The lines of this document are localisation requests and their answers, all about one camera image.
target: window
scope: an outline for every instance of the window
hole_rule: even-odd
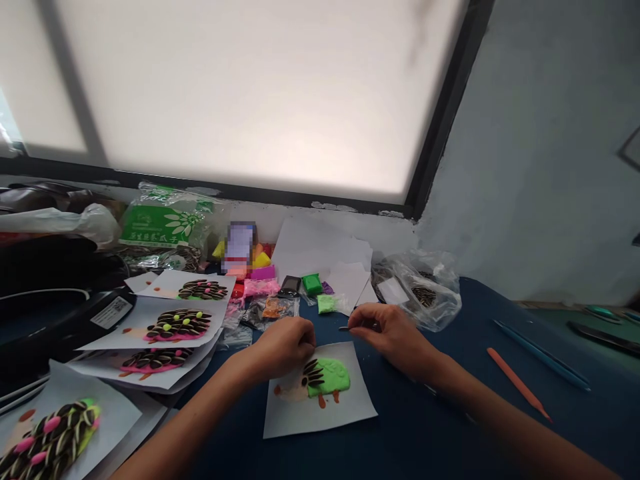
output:
[[[0,89],[0,137],[8,143],[22,141],[22,136],[20,136],[20,131],[2,89]]]
[[[0,5],[22,172],[123,186],[160,175],[226,198],[415,217],[425,147],[446,138],[492,2]]]

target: green clay block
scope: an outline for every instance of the green clay block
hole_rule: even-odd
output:
[[[329,395],[334,391],[348,390],[351,386],[349,380],[349,372],[340,360],[335,359],[318,359],[318,364],[314,369],[322,368],[322,380],[324,383],[316,387],[307,387],[309,398],[318,395]]]
[[[318,313],[335,311],[335,300],[330,295],[318,295]]]
[[[320,282],[320,275],[317,273],[302,277],[302,284],[305,286],[308,295],[322,293],[322,283]]]

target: person's left hand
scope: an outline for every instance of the person's left hand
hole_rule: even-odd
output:
[[[302,317],[284,317],[270,326],[241,357],[256,382],[282,377],[301,365],[315,350],[313,324]]]

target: pink clay dot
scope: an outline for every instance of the pink clay dot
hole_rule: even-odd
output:
[[[20,440],[20,443],[18,443],[15,448],[13,449],[14,453],[22,453],[25,450],[28,450],[31,448],[31,446],[34,444],[35,439],[33,437],[27,437],[25,439]]]
[[[49,420],[48,422],[45,423],[45,433],[50,433],[52,431],[55,430],[55,428],[60,425],[60,417],[54,417],[51,420]]]
[[[42,460],[44,460],[45,458],[47,458],[46,450],[44,452],[36,453],[31,459],[31,464],[37,465],[38,463],[42,462]]]

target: window frame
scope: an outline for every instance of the window frame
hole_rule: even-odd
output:
[[[138,187],[140,181],[146,180],[180,189],[203,187],[216,190],[218,191],[216,197],[221,199],[353,211],[417,221],[422,216],[429,199],[431,186],[444,154],[449,132],[462,100],[473,63],[487,30],[494,2],[495,0],[469,0],[404,204],[380,203],[209,181],[162,177],[119,171],[107,167],[46,160],[30,157],[22,143],[14,144],[14,148],[18,152],[16,157],[0,157],[2,174],[133,189]],[[83,94],[79,77],[73,66],[70,50],[68,45],[65,44],[57,12],[52,9],[53,4],[48,1],[38,1],[37,3],[41,9],[46,9],[46,11],[42,12],[43,17],[48,19],[48,22],[45,22],[46,30],[52,42],[56,60],[61,67],[64,67],[61,70],[65,72],[65,86],[68,92],[72,93],[70,98],[73,100],[76,116],[82,119],[80,124],[84,126],[83,135],[89,136],[88,139],[91,141],[87,142],[88,145],[97,145],[101,150],[98,132],[91,118],[90,109]]]

